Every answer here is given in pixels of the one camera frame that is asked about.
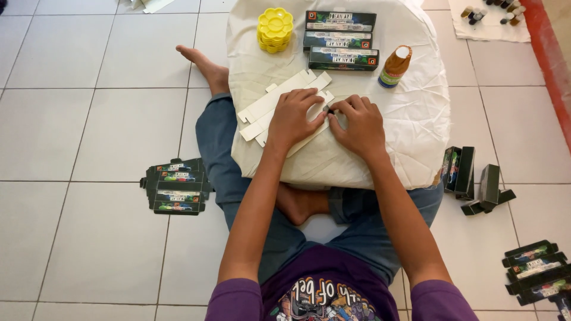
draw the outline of graphic print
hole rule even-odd
[[[375,308],[344,284],[299,279],[271,312],[276,321],[381,321]]]

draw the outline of bare foot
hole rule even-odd
[[[228,86],[228,68],[211,62],[198,49],[178,45],[176,50],[198,67],[202,75],[206,78],[212,95],[230,92],[230,87]]]
[[[295,226],[302,225],[314,214],[329,213],[327,192],[297,190],[284,183],[278,186],[276,207]]]

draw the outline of purple t-shirt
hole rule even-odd
[[[429,280],[412,289],[413,321],[477,321],[452,284]],[[387,285],[354,256],[314,246],[261,287],[248,279],[216,286],[205,321],[396,321]]]

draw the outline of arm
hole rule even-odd
[[[325,113],[312,122],[306,119],[307,110],[323,101],[316,93],[312,88],[281,95],[258,169],[230,229],[218,283],[237,278],[258,281],[258,267],[286,155],[293,145],[313,134],[325,121]]]
[[[335,138],[361,156],[369,167],[383,222],[411,288],[425,280],[452,283],[430,229],[392,166],[385,149],[383,117],[377,105],[366,97],[353,95],[331,109],[347,116],[347,130],[339,126],[333,115],[329,115],[329,126]]]

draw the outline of person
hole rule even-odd
[[[230,235],[206,315],[215,320],[398,320],[388,286],[402,267],[411,285],[412,319],[477,320],[453,285],[429,230],[443,197],[442,183],[407,191],[385,148],[383,117],[367,97],[350,96],[308,122],[317,89],[280,96],[252,179],[230,153],[236,111],[228,69],[200,51],[177,46],[196,64],[212,99],[196,122],[196,139]],[[375,190],[332,187],[302,191],[280,183],[289,149],[325,118],[335,139],[367,164]],[[329,213],[350,224],[327,244],[308,242],[296,227]]]

